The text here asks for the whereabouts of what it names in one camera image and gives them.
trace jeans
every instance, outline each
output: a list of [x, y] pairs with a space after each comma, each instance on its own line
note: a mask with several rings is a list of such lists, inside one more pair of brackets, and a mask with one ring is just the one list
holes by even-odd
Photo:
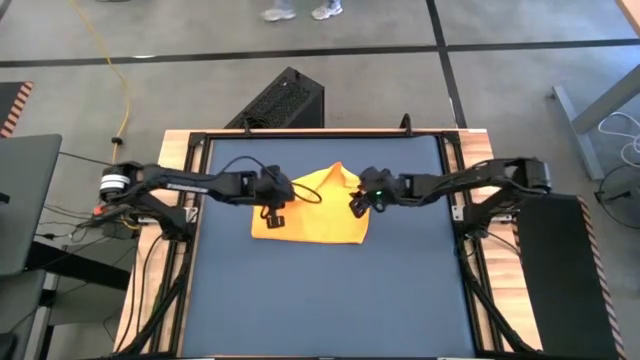
[[[326, 0], [327, 5], [332, 9], [340, 7], [340, 2], [341, 0]], [[275, 0], [273, 7], [282, 10], [293, 10], [291, 0]]]

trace wooden frame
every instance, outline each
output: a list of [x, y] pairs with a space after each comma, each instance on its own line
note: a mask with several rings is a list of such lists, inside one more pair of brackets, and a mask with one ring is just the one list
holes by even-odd
[[[253, 130], [256, 134], [304, 134], [304, 133], [319, 133], [324, 134], [376, 134], [382, 135], [383, 133], [398, 133], [402, 134], [405, 129], [256, 129]], [[243, 130], [227, 129], [227, 130], [167, 130], [162, 143], [162, 149], [158, 158], [158, 164], [164, 167], [183, 169], [185, 166], [185, 158], [187, 155], [189, 138], [192, 133], [207, 133], [211, 135], [242, 135]], [[489, 136], [486, 130], [474, 130], [474, 129], [414, 129], [414, 133], [421, 132], [457, 132], [460, 145], [462, 148], [462, 155], [466, 166], [478, 163], [480, 161], [493, 158], [491, 145], [489, 142]], [[201, 158], [202, 147], [196, 149], [194, 161], [192, 163], [192, 171], [197, 171], [200, 166], [199, 160]], [[447, 152], [451, 154], [449, 156], [450, 166], [453, 171], [456, 170], [457, 164], [453, 156], [453, 146], [447, 145]], [[494, 188], [482, 188], [471, 192], [472, 199], [475, 202], [479, 202], [487, 198], [495, 192]], [[154, 195], [167, 204], [176, 204], [178, 200], [178, 193], [167, 190], [156, 190]], [[515, 245], [513, 231], [510, 225], [493, 224], [490, 227], [490, 231], [508, 242]], [[144, 325], [149, 315], [151, 314], [153, 303], [158, 294], [160, 284], [162, 282], [163, 271], [165, 263], [167, 261], [167, 254], [169, 249], [168, 242], [159, 242], [153, 253], [149, 254], [151, 244], [160, 234], [160, 229], [157, 225], [146, 226], [141, 233], [139, 239], [138, 253], [136, 256], [137, 271], [135, 275], [136, 286], [136, 299], [133, 304], [133, 314], [131, 314], [131, 328], [127, 333], [123, 346], [125, 347], [137, 333], [135, 327], [137, 324], [137, 314], [141, 311], [141, 326]], [[491, 282], [491, 290], [494, 297], [494, 302], [498, 309], [502, 312], [505, 318], [509, 321], [511, 326], [520, 334], [522, 339], [534, 348], [541, 348], [540, 338], [538, 335], [535, 319], [533, 317], [533, 311], [531, 303], [529, 301], [529, 295], [527, 292], [522, 268], [520, 266], [519, 258], [508, 247], [501, 244], [499, 241], [494, 241], [491, 238], [487, 238], [482, 243], [482, 249], [484, 252], [484, 258], [486, 261], [489, 280]], [[184, 244], [179, 245], [178, 254], [182, 254], [184, 251]], [[197, 251], [197, 237], [194, 251]], [[145, 289], [144, 289], [144, 301], [140, 303], [140, 290], [142, 283], [142, 267], [144, 260], [147, 256], [151, 256], [148, 261], [148, 269], [146, 271]], [[181, 255], [177, 255], [174, 262], [173, 276], [176, 275], [177, 269], [182, 261]], [[117, 345], [121, 341], [125, 334], [127, 323], [129, 322], [130, 309], [131, 309], [131, 289], [133, 281], [129, 283], [129, 289], [125, 298], [125, 303], [120, 319], [120, 326], [116, 336], [114, 344], [114, 351], [117, 350]], [[187, 299], [189, 297], [190, 287], [187, 290]], [[481, 323], [481, 333], [483, 343], [485, 344], [485, 350], [493, 350], [491, 344], [491, 335], [489, 331], [489, 322], [487, 315], [482, 305], [476, 300], [476, 308]], [[175, 312], [175, 301], [171, 305], [165, 320], [163, 322], [162, 333], [159, 343], [159, 351], [167, 351], [169, 349], [169, 339], [171, 337], [171, 330], [173, 325], [173, 315]], [[184, 321], [186, 316], [183, 317], [182, 328], [184, 328]], [[178, 354], [181, 353], [181, 344], [179, 343]]]

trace floor mat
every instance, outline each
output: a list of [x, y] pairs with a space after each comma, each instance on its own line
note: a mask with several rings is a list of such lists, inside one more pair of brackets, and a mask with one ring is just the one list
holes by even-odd
[[29, 81], [0, 83], [0, 138], [13, 135], [32, 89]]

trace table leg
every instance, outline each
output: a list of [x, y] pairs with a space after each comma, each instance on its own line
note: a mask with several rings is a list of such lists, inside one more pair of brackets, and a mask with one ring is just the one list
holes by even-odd
[[127, 290], [129, 285], [128, 271], [36, 241], [31, 243], [26, 267], [27, 269], [44, 269], [60, 276], [68, 276], [118, 290]]
[[602, 179], [604, 173], [587, 133], [639, 93], [640, 65], [631, 70], [631, 72], [625, 75], [579, 114], [577, 114], [573, 108], [573, 104], [571, 100], [569, 100], [564, 88], [561, 86], [553, 87], [553, 96], [561, 107], [563, 120], [571, 126], [571, 131], [573, 132], [571, 137], [578, 147], [578, 151], [591, 179]]

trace concrete floor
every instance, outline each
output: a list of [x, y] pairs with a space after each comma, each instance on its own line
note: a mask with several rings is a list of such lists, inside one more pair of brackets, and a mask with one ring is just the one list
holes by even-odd
[[[435, 44], [422, 0], [344, 0], [344, 14], [327, 22], [308, 16], [316, 2], [294, 2], [298, 18], [266, 24], [258, 12], [269, 0], [78, 0], [114, 56]], [[636, 36], [613, 0], [436, 3], [449, 44]], [[0, 22], [0, 61], [99, 56], [64, 1], [15, 0]], [[630, 359], [640, 358], [640, 343], [633, 341], [640, 336], [638, 232], [614, 223], [595, 204], [597, 184], [587, 179], [558, 120], [556, 104], [546, 98], [551, 86], [560, 84], [577, 109], [586, 107], [640, 62], [640, 46], [465, 52], [450, 57], [468, 126], [489, 129], [496, 156], [535, 155], [549, 162], [555, 189], [578, 193], [591, 205], [627, 352]], [[286, 66], [326, 87], [327, 127], [396, 127], [405, 112], [416, 126], [455, 126], [437, 53], [122, 65], [133, 113], [121, 159], [155, 161], [166, 129], [223, 127]], [[64, 150], [109, 159], [109, 138], [120, 123], [123, 102], [118, 79], [108, 67], [0, 69], [0, 81], [25, 80], [33, 81], [35, 90], [17, 136], [57, 132], [63, 135]], [[639, 99], [623, 110], [639, 118]], [[600, 142], [605, 167], [615, 166], [617, 140], [594, 139]], [[90, 209], [100, 170], [61, 157], [48, 201]], [[43, 217], [59, 219], [50, 213]], [[94, 255], [105, 254], [102, 260], [107, 262], [117, 258], [114, 254], [123, 246], [105, 245]], [[108, 300], [96, 305], [86, 301], [92, 291], [87, 293], [67, 299], [65, 306], [84, 309], [80, 318], [89, 322], [58, 326], [49, 359], [100, 356], [110, 350], [111, 340], [97, 320], [117, 310], [123, 294], [104, 295]], [[117, 320], [107, 325], [114, 333]], [[73, 340], [79, 341], [70, 346]]]

